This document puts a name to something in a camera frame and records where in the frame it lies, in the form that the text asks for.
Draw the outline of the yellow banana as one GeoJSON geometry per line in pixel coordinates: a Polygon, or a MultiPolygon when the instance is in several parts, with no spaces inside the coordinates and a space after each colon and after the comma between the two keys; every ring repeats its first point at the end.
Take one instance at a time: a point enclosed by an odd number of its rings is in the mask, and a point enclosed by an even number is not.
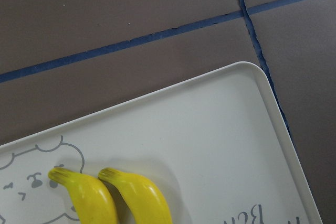
{"type": "Polygon", "coordinates": [[[108,167],[99,172],[98,178],[118,190],[136,223],[173,222],[164,195],[147,177],[108,167]]]}
{"type": "Polygon", "coordinates": [[[80,223],[118,223],[113,198],[99,179],[61,167],[51,169],[48,177],[67,189],[80,223]]]}

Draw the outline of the white bear tray plate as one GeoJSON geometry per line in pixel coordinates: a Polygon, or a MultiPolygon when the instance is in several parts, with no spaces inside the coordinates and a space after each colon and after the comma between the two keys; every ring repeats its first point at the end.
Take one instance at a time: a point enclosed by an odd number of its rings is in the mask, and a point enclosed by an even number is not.
{"type": "Polygon", "coordinates": [[[250,62],[1,146],[1,223],[77,223],[48,172],[142,174],[174,223],[321,223],[264,72],[250,62]]]}

